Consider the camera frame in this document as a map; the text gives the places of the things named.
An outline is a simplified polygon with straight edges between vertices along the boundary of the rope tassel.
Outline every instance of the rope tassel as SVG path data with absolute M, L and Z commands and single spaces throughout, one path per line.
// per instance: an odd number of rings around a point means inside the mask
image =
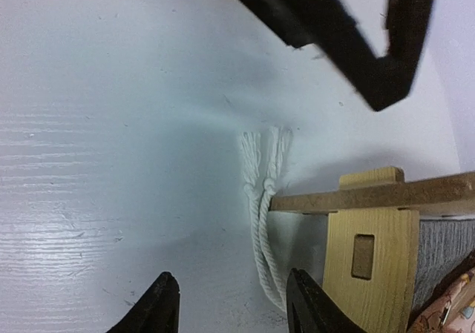
M 259 165 L 261 164 L 261 135 L 244 133 L 241 136 L 243 157 L 244 191 L 249 200 L 251 234 L 258 276 L 266 296 L 282 311 L 286 311 L 286 278 L 278 270 L 267 232 L 267 215 L 275 183 L 281 174 L 292 133 L 289 130 L 272 128 L 270 130 L 266 173 L 262 183 Z

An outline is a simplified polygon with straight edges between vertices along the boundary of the gray fabric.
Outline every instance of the gray fabric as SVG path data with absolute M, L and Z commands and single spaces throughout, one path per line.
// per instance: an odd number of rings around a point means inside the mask
M 421 221 L 413 309 L 429 299 L 441 279 L 474 248 L 475 220 Z

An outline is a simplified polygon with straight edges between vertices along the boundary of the wooden board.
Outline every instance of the wooden board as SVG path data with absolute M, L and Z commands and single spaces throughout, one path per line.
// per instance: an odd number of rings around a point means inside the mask
M 361 188 L 367 186 L 366 178 L 359 186 L 320 194 L 274 197 L 270 209 L 305 214 L 352 208 L 400 208 L 447 215 L 475 213 L 475 172 Z
M 345 176 L 341 187 L 358 185 L 358 178 L 367 184 L 371 177 L 376 183 L 396 182 L 401 180 L 398 171 L 385 168 Z M 374 236 L 373 253 L 367 253 L 373 255 L 370 280 L 352 277 L 353 245 L 359 234 Z M 330 214 L 324 290 L 366 332 L 405 332 L 413 301 L 418 245 L 418 211 L 377 208 Z M 356 256 L 366 260 L 364 252 Z

